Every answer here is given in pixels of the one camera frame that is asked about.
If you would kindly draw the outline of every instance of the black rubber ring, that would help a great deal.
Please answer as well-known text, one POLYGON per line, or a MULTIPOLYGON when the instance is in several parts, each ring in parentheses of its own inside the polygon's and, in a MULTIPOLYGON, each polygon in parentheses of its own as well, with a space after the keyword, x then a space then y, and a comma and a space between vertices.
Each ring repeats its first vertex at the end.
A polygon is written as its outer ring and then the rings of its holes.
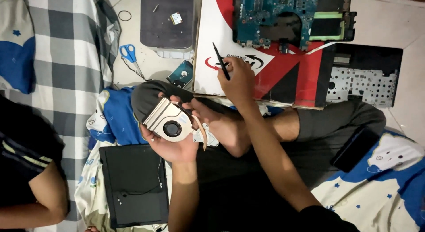
POLYGON ((129 11, 127 11, 127 10, 121 10, 121 11, 118 13, 118 18, 119 18, 121 21, 123 21, 123 22, 130 21, 130 19, 131 19, 131 13, 130 13, 129 11), (120 13, 122 13, 122 12, 127 12, 127 13, 129 13, 129 14, 130 14, 130 18, 129 18, 129 19, 127 19, 127 20, 122 20, 122 18, 120 17, 120 13))

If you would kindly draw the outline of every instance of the black shirt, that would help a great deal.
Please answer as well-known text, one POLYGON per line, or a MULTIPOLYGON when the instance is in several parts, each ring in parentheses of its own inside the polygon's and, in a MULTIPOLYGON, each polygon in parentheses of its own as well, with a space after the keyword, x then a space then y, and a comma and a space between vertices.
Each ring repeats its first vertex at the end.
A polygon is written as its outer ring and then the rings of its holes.
POLYGON ((200 202, 191 231, 358 232, 335 212, 311 206, 300 213, 277 194, 267 176, 253 173, 200 186, 200 202))
POLYGON ((0 95, 0 207, 34 203, 28 182, 55 161, 63 144, 52 127, 32 111, 0 95))

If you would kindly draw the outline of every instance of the black laptop lid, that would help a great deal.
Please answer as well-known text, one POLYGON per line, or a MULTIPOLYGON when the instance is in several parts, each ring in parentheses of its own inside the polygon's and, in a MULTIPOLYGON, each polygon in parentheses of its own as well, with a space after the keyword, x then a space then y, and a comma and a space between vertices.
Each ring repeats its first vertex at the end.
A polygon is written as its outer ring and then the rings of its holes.
POLYGON ((164 160, 147 144, 101 147, 99 152, 111 228, 167 223, 164 160))

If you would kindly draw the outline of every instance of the checkered blanket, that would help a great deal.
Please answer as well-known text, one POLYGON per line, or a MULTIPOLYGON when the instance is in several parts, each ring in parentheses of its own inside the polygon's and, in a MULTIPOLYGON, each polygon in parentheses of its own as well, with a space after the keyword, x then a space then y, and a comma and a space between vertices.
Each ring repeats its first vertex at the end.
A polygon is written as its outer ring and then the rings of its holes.
MULTIPOLYGON (((66 144, 62 168, 71 198, 65 221, 35 231, 80 232, 86 228, 73 195, 88 156, 85 124, 96 109, 98 94, 112 82, 121 29, 118 17, 104 0, 25 1, 35 31, 35 91, 25 95, 10 90, 6 96, 34 107, 66 144)), ((29 122, 22 133, 37 133, 37 128, 29 122)))

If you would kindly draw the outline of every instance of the racing logo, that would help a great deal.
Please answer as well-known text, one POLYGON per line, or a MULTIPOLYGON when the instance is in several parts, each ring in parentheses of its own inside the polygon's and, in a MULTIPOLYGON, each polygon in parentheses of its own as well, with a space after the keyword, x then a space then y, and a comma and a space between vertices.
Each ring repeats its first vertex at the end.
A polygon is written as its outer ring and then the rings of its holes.
MULTIPOLYGON (((255 55, 245 55, 245 56, 236 56, 236 55, 226 55, 226 57, 237 57, 237 58, 241 58, 242 60, 245 60, 246 62, 251 64, 251 67, 256 67, 253 69, 259 69, 262 68, 264 66, 264 62, 263 60, 261 60, 260 58, 256 57, 255 55)), ((205 65, 208 66, 209 68, 214 69, 214 71, 217 71, 220 69, 220 67, 216 66, 216 65, 220 65, 220 63, 216 63, 214 65, 211 65, 208 61, 211 59, 212 57, 209 57, 205 60, 205 65)))

